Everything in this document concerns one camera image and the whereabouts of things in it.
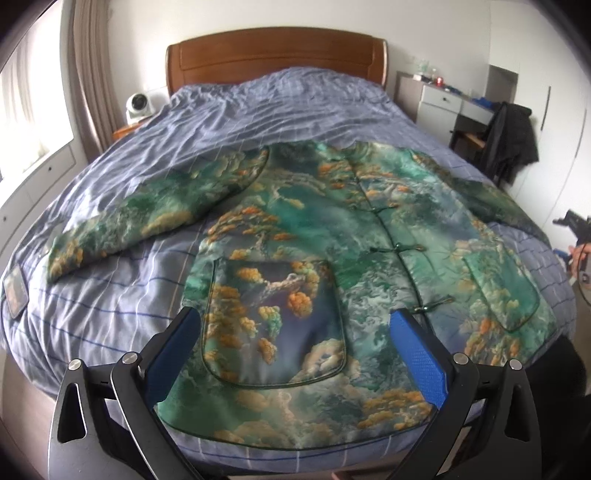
jacket pocket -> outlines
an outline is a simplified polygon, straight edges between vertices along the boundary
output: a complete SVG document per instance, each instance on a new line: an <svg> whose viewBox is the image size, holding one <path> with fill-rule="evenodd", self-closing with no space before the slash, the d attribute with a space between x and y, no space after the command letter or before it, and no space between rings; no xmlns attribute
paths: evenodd
<svg viewBox="0 0 591 480"><path fill-rule="evenodd" d="M464 257L470 273L493 316L513 332L526 323L540 305L540 294L504 245L497 250Z"/></svg>
<svg viewBox="0 0 591 480"><path fill-rule="evenodd" d="M202 332L212 375L241 387L323 380L345 366L327 262L215 261Z"/></svg>

white desk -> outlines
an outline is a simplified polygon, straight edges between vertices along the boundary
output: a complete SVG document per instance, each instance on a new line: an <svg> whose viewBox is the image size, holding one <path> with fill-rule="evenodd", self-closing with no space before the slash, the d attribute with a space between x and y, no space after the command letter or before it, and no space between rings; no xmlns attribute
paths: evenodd
<svg viewBox="0 0 591 480"><path fill-rule="evenodd" d="M459 115L487 125L493 112L472 102L468 97L446 92L435 85L398 74L394 102L422 130L449 145Z"/></svg>

jacket sleeve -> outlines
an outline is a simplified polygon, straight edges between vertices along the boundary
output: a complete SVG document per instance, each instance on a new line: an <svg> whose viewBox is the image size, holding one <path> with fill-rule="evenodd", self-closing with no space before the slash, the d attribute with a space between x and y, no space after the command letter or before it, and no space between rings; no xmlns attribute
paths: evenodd
<svg viewBox="0 0 591 480"><path fill-rule="evenodd" d="M214 205L248 187L260 174L268 148L219 158L200 171L170 172L141 186L116 208L60 235L47 264L47 281L160 233L202 218Z"/></svg>

headboard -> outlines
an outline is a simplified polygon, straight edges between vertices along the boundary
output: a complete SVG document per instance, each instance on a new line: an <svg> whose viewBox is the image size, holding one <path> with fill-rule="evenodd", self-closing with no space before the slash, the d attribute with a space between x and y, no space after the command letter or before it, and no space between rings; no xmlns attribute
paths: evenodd
<svg viewBox="0 0 591 480"><path fill-rule="evenodd" d="M362 77L385 86L385 40L327 28L269 27L234 30L170 45L169 94L191 83L240 83L287 67L310 66Z"/></svg>

blue gripper pad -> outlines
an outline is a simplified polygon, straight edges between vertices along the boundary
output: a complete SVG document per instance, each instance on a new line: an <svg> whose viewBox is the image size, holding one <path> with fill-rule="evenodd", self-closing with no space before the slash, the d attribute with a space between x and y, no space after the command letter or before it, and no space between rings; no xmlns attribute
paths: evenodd
<svg viewBox="0 0 591 480"><path fill-rule="evenodd" d="M189 309L181 325L168 339L145 374L144 401L148 408L153 408L168 396L200 333L199 312Z"/></svg>
<svg viewBox="0 0 591 480"><path fill-rule="evenodd" d="M441 408L447 398L446 374L398 310L390 315L390 338L425 400Z"/></svg>

